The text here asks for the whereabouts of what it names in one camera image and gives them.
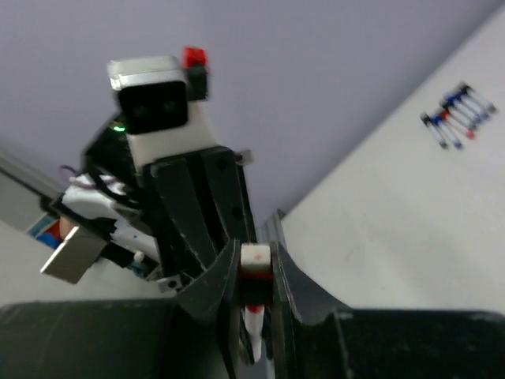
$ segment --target wire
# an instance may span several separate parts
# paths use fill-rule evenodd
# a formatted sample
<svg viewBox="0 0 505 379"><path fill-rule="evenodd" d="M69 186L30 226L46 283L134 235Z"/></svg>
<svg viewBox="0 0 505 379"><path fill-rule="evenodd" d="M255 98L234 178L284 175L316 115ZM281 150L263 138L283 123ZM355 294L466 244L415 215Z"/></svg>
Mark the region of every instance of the wire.
<svg viewBox="0 0 505 379"><path fill-rule="evenodd" d="M82 188L83 190L96 190L96 184L95 183L84 183L81 180L78 179L79 174L77 173L77 170L71 166L68 166L66 164L62 164L59 167L59 173L60 176L67 182L69 182L71 185L75 187ZM103 179L103 182L105 183L106 186L116 183L118 180L114 177L109 177Z"/></svg>

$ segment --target gray wall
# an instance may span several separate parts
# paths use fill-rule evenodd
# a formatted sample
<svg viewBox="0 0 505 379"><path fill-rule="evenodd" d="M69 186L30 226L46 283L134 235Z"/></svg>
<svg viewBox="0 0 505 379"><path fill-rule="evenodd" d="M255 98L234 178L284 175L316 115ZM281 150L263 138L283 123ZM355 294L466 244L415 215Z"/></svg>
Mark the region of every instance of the gray wall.
<svg viewBox="0 0 505 379"><path fill-rule="evenodd" d="M55 177L114 108L110 59L201 45L222 142L255 152L260 223L298 202L500 3L5 0L0 149Z"/></svg>

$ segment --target floor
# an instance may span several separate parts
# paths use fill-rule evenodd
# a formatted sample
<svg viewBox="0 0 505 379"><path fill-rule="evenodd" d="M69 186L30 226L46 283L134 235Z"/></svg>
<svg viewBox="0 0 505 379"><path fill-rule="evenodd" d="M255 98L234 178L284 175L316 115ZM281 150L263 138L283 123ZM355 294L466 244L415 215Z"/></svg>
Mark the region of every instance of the floor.
<svg viewBox="0 0 505 379"><path fill-rule="evenodd" d="M39 197L3 174L0 199L0 220L19 231L26 231L43 214Z"/></svg>

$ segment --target table surface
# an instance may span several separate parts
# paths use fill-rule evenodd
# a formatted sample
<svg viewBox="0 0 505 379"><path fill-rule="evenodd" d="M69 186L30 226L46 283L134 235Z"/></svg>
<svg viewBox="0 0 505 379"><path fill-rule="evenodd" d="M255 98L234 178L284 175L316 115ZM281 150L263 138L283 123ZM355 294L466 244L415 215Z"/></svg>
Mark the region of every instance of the table surface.
<svg viewBox="0 0 505 379"><path fill-rule="evenodd" d="M460 81L505 111L505 7L282 222L298 266L351 306L505 313L503 112L462 152L419 119Z"/></svg>

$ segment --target green light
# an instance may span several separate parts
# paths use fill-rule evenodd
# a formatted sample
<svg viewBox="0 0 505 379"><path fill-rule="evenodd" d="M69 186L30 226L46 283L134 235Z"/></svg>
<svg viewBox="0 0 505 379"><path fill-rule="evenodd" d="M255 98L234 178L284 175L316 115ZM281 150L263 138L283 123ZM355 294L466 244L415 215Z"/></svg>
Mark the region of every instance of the green light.
<svg viewBox="0 0 505 379"><path fill-rule="evenodd" d="M121 124L115 125L112 129L114 132L124 132L125 131L125 127Z"/></svg>

